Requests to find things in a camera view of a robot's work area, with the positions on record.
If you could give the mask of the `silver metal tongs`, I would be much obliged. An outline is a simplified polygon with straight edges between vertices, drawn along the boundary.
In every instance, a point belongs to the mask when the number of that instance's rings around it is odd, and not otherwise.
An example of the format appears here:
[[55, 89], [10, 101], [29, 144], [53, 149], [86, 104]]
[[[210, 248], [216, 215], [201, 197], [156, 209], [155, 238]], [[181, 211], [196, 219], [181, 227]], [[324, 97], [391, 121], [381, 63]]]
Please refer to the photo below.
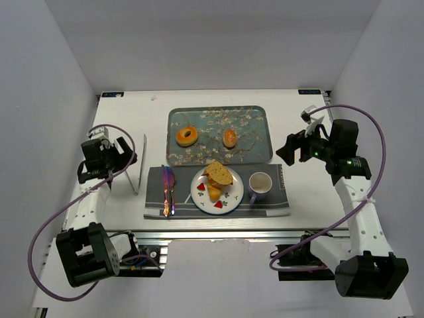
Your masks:
[[134, 195], [138, 195], [140, 193], [147, 142], [147, 136], [143, 134], [142, 138], [140, 139], [140, 144], [136, 146], [137, 160], [134, 164], [130, 165], [125, 172]]

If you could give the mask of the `brown bread slice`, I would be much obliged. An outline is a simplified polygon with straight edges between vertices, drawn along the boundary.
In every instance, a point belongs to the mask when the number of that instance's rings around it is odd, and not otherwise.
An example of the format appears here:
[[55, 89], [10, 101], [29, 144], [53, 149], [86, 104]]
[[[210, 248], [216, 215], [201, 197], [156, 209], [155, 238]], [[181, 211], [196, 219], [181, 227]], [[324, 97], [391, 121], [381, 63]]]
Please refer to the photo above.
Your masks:
[[221, 189], [233, 185], [233, 175], [218, 161], [206, 166], [202, 176], [206, 176], [209, 183], [215, 188]]

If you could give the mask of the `striped yellow croissant roll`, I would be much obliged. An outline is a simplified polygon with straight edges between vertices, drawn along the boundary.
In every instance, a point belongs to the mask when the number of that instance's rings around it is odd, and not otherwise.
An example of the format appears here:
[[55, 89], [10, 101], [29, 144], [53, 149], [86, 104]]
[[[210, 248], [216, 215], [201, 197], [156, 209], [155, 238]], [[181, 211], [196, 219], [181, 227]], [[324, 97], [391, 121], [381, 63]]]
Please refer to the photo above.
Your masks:
[[211, 202], [216, 202], [220, 199], [221, 189], [215, 188], [213, 186], [207, 186], [207, 190], [208, 190], [208, 194], [209, 194], [209, 198]]

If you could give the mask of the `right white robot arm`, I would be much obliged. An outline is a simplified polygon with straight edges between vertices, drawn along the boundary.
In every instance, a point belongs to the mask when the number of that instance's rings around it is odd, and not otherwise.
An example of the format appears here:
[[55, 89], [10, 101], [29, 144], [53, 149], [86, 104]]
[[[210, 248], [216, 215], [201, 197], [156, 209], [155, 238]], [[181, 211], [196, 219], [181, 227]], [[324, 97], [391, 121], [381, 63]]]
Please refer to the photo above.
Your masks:
[[316, 158], [325, 163], [325, 169], [343, 205], [347, 223], [350, 250], [345, 250], [328, 233], [337, 228], [331, 225], [315, 234], [304, 235], [301, 241], [275, 255], [282, 261], [280, 273], [306, 272], [297, 266], [300, 258], [314, 256], [320, 263], [310, 271], [328, 269], [334, 275], [338, 293], [343, 297], [370, 299], [393, 298], [409, 272], [406, 259], [395, 256], [388, 244], [372, 200], [377, 182], [365, 158], [357, 156], [358, 125], [354, 121], [337, 119], [329, 137], [323, 138], [320, 125], [290, 134], [285, 145], [276, 154], [288, 165], [295, 162], [295, 151], [300, 151], [300, 162]]

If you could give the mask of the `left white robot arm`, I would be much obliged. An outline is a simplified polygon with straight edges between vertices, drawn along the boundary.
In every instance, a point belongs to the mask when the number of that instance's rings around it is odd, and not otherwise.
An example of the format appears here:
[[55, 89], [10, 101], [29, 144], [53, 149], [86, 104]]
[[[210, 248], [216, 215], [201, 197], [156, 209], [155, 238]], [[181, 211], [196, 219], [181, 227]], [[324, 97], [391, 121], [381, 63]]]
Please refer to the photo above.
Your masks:
[[119, 275], [120, 264], [139, 253], [131, 231], [109, 236], [101, 224], [112, 182], [93, 187], [127, 164], [134, 164], [133, 154], [123, 137], [111, 142], [107, 137], [92, 138], [81, 145], [85, 160], [79, 165], [79, 188], [86, 197], [68, 230], [56, 237], [56, 247], [70, 285], [74, 288]]

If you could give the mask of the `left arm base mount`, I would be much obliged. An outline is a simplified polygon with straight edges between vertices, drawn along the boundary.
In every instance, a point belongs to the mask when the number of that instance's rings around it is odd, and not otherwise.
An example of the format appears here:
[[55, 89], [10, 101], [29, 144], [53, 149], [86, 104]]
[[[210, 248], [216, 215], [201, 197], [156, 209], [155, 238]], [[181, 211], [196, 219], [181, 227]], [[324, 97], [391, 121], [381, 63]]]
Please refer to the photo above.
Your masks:
[[139, 240], [138, 247], [123, 256], [118, 277], [159, 278], [165, 269], [168, 244], [158, 240]]

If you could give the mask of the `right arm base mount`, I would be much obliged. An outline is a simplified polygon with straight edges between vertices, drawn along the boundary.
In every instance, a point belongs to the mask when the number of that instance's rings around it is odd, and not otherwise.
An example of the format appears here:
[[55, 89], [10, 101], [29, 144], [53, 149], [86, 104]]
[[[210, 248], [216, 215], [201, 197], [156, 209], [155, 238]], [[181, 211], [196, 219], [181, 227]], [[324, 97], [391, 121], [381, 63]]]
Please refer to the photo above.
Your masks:
[[[320, 267], [322, 261], [310, 252], [310, 243], [307, 243], [278, 258], [276, 262], [280, 267]], [[333, 281], [334, 274], [330, 269], [314, 270], [308, 272], [278, 272], [279, 281]]]

